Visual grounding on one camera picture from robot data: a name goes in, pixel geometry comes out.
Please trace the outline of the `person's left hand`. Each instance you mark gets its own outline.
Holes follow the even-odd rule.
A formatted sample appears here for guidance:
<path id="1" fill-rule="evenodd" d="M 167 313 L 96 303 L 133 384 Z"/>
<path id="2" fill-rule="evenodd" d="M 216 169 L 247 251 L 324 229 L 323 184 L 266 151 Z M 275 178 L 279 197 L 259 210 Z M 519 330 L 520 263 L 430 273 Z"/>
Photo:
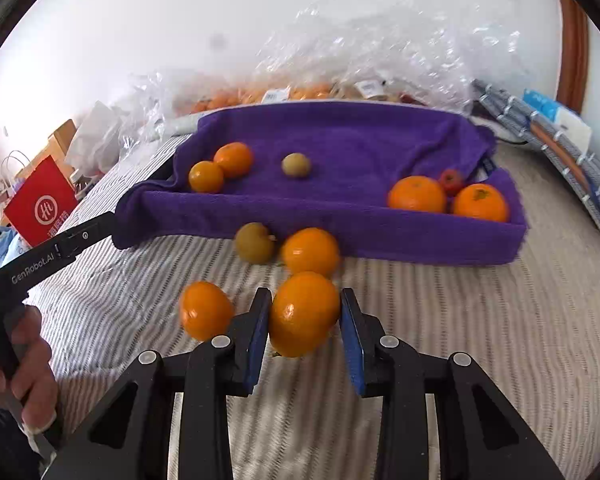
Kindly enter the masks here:
<path id="1" fill-rule="evenodd" d="M 18 370 L 7 380 L 0 370 L 1 395 L 9 390 L 16 399 L 26 398 L 21 418 L 24 426 L 42 430 L 53 422 L 59 387 L 50 368 L 52 350 L 41 336 L 42 316 L 37 307 L 27 306 L 24 315 L 12 331 L 12 343 L 25 346 Z"/>

